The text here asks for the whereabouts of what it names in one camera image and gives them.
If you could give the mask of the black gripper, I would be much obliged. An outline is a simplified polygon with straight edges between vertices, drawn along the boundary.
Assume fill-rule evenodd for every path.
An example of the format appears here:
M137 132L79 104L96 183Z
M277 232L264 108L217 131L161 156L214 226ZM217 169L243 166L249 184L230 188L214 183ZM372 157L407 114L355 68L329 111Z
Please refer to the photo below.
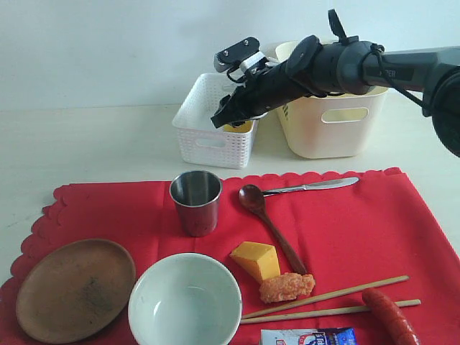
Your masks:
M234 94L219 101L218 110L211 117L215 128L228 124L240 127L247 121L259 120L269 110L309 95L309 91L293 81L286 72L287 61L238 87Z

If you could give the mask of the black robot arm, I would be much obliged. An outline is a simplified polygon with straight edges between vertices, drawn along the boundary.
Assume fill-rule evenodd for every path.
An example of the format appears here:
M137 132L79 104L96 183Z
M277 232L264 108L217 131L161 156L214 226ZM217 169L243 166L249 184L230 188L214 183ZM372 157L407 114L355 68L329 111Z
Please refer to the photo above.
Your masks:
M237 127L301 97L364 95L381 86L419 105L444 147L459 154L458 47L385 52L356 36L322 44L311 35L285 61L270 65L259 41L248 37L216 53L214 66L220 73L243 73L211 117L216 128Z

